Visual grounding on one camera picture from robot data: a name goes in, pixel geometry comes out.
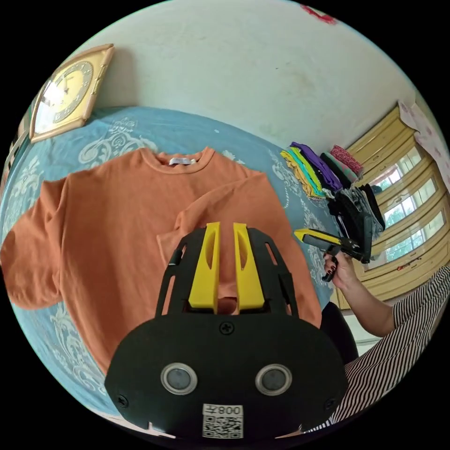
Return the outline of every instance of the yellow cloth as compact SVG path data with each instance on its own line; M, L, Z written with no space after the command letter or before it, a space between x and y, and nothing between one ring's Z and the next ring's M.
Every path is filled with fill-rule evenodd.
M312 186L309 184L309 181L305 177L305 174L303 171L299 168L298 164L293 162L293 159L289 153L286 153L287 157L283 156L286 160L287 166L292 169L295 178L300 182L301 186L303 187L303 190L305 191L305 194L308 197L314 198L314 199L323 199L323 197L319 197L313 190Z
M297 158L304 164L304 166L308 172L308 175L311 177L311 180L314 182L317 189L319 191L321 191L322 185L320 184L320 181L319 181L317 175L315 174L314 169L311 167L311 164L303 157L303 155L299 152L299 149L297 149L295 147L291 147L291 150L295 153Z

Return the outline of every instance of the stack of folded clothes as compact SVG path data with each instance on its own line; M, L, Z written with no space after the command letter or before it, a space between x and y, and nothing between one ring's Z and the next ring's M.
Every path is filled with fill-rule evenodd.
M307 145L292 142L281 152L308 197L314 199L334 198L343 188L333 171Z
M386 225L372 187L354 186L362 179L363 166L337 145L318 157L307 145L292 142L281 156L310 198L328 200L330 213L342 234L365 241L369 249Z

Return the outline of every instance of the clock face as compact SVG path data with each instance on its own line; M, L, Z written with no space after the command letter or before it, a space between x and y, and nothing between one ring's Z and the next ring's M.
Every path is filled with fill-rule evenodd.
M94 74L88 61L79 61L56 74L45 86L37 112L36 131L44 132L67 119L83 101Z

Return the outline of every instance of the orange t-shirt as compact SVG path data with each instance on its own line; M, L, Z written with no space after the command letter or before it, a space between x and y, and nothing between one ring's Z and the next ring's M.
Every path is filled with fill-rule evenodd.
M191 165L169 166L173 157L138 149L44 181L1 248L11 301L39 309L64 300L104 373L120 341L154 317L173 246L206 221L222 222L219 296L236 296L224 248L234 248L231 223L247 223L272 237L293 275L300 317L320 326L305 257L265 175L210 148L187 156Z

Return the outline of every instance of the gold clock frame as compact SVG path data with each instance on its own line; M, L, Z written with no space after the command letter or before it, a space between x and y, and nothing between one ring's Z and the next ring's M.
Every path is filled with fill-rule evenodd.
M36 116L38 113L38 108L42 100L42 96L44 95L45 88L48 85L48 81L45 82L45 84L42 86L41 90L39 91L39 94L36 98L36 102L33 108L33 112L31 114L31 122L30 122L30 142L36 143L39 141L43 141L44 139L48 139L49 137L54 137L57 135L60 135L62 133L65 133L67 131L73 130L75 128L80 128L84 126L87 119L92 114L92 110L94 108L95 101L97 99L97 93L98 89L100 87L100 84L104 78L106 69L109 65L109 62L111 61L111 58L113 57L114 53L114 44L105 44L105 45L99 45L97 47L93 47L91 49L85 50L84 52L78 53L74 57L72 57L70 60L66 61L64 64L59 66L56 70L53 71L52 76L49 78L49 80L52 80L57 73L63 71L64 69L70 67L71 65L75 64L79 60L82 60L83 58L86 58L87 56L99 53L99 52L105 52L103 55L103 59L100 63L100 69L98 74L92 79L91 85L89 87L89 91L86 93L86 96L89 97L86 101L86 106L84 108L84 111L82 112L81 116L77 115L75 119L70 120L69 122L66 122L62 125L55 126L55 128L45 131L43 133L36 133L35 132L35 125L36 125Z

